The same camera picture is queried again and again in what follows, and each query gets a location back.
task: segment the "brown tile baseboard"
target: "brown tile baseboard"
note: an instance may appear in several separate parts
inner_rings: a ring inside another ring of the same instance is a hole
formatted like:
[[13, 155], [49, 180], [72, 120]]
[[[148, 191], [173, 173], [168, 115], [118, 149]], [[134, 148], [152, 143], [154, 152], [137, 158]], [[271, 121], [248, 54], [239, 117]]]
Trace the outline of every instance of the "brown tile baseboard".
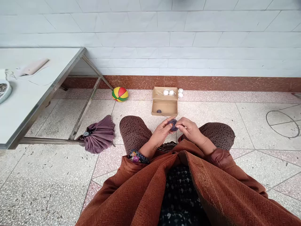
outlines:
[[[126, 89], [153, 89], [154, 86], [178, 87], [185, 90], [219, 91], [278, 91], [301, 92], [301, 78], [280, 77], [212, 77], [212, 76], [128, 76], [105, 75], [113, 86]], [[66, 88], [93, 88], [97, 78], [76, 76], [67, 77]], [[100, 89], [107, 89], [104, 82]]]

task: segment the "folded umbrella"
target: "folded umbrella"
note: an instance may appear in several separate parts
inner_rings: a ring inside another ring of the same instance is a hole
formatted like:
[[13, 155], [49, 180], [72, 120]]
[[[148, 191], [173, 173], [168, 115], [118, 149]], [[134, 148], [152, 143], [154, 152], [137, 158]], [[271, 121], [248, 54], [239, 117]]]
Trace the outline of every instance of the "folded umbrella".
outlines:
[[105, 116], [100, 122], [89, 125], [83, 135], [77, 140], [83, 140], [86, 151], [94, 154], [101, 153], [108, 148], [114, 139], [114, 127], [110, 115]]

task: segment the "rust-colored cardigan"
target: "rust-colored cardigan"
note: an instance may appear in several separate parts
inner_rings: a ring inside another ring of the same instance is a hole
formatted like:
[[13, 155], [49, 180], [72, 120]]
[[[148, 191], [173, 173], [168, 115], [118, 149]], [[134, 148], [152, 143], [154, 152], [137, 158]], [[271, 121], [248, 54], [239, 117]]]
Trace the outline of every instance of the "rust-colored cardigan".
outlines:
[[166, 174], [180, 163], [189, 166], [212, 225], [301, 225], [296, 216], [268, 199], [265, 188], [235, 164], [229, 151], [218, 148], [204, 157], [187, 140], [172, 151], [157, 151], [149, 165], [122, 157], [117, 173], [105, 181], [76, 226], [157, 225]]

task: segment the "white tiled wall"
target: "white tiled wall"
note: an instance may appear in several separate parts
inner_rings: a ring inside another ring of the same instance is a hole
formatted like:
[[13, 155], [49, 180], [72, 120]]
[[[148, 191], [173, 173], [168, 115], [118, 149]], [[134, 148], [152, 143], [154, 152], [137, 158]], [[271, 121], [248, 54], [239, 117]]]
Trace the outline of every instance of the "white tiled wall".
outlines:
[[0, 0], [0, 47], [27, 46], [105, 75], [301, 77], [301, 0]]

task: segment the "cardboard box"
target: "cardboard box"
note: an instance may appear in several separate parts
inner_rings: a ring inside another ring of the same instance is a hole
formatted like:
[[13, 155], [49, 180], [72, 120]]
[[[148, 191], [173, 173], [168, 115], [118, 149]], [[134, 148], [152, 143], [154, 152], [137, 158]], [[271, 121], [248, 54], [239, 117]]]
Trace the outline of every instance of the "cardboard box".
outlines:
[[[172, 89], [175, 92], [174, 96], [160, 95], [164, 89]], [[151, 114], [154, 116], [166, 116], [172, 117], [178, 115], [178, 88], [176, 87], [154, 87], [153, 89], [153, 106]]]

